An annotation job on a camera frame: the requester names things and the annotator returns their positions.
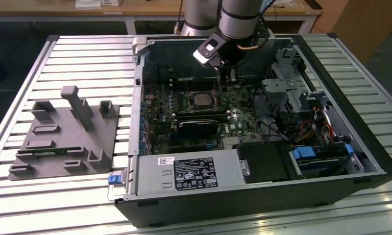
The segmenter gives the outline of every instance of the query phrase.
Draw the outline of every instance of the metal rail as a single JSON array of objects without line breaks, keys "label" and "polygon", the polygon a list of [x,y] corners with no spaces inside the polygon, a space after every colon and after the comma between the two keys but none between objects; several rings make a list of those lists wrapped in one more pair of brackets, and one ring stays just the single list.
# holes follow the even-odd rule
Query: metal rail
[{"label": "metal rail", "polygon": [[[60,88],[76,85],[89,105],[121,106],[113,169],[128,165],[134,64],[133,36],[61,36],[33,65],[0,126],[0,235],[2,234],[376,234],[392,233],[392,181],[335,205],[137,229],[108,200],[108,174],[9,181],[8,168],[22,143],[34,100],[68,106]],[[304,36],[392,157],[392,97],[336,39]],[[308,73],[312,83],[317,81]]]}]

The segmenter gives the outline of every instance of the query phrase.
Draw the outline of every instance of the power supply label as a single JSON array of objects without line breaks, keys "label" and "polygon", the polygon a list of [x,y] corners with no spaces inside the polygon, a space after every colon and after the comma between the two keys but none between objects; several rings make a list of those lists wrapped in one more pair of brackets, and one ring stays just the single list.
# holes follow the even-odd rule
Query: power supply label
[{"label": "power supply label", "polygon": [[174,182],[178,191],[217,187],[213,158],[174,161]]}]

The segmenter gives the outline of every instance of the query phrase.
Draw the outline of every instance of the white sticker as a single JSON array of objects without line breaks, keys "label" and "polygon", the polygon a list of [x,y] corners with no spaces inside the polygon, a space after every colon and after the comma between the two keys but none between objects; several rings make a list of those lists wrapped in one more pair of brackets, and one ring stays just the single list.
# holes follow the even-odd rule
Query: white sticker
[{"label": "white sticker", "polygon": [[172,165],[173,161],[174,161],[174,157],[158,158],[158,165]]},{"label": "white sticker", "polygon": [[104,13],[102,13],[104,15],[121,15],[122,13],[121,12],[117,12],[117,11],[105,11]]}]

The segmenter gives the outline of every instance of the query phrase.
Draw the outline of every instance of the floor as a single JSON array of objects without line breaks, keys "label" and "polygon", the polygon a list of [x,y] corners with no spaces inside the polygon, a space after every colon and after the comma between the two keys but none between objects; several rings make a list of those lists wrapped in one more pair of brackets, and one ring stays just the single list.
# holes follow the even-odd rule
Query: floor
[{"label": "floor", "polygon": [[[173,22],[145,22],[136,24],[136,30],[138,34],[168,34],[173,26]],[[0,122],[48,35],[109,35],[125,32],[122,22],[40,23],[37,31],[30,29],[28,23],[0,23],[0,61],[8,71],[8,78],[0,82]],[[367,67],[392,94],[392,36],[380,46]]]}]

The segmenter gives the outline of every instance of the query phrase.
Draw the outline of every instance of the table leg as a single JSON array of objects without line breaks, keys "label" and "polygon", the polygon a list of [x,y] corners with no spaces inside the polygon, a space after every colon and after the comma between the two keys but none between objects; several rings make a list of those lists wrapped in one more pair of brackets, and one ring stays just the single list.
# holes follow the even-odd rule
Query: table leg
[{"label": "table leg", "polygon": [[299,29],[299,34],[308,34],[312,30],[315,21],[316,21],[317,16],[308,16],[305,21],[301,23],[300,29]]},{"label": "table leg", "polygon": [[126,25],[126,31],[129,35],[136,34],[134,21],[136,21],[134,18],[125,17],[125,25]]}]

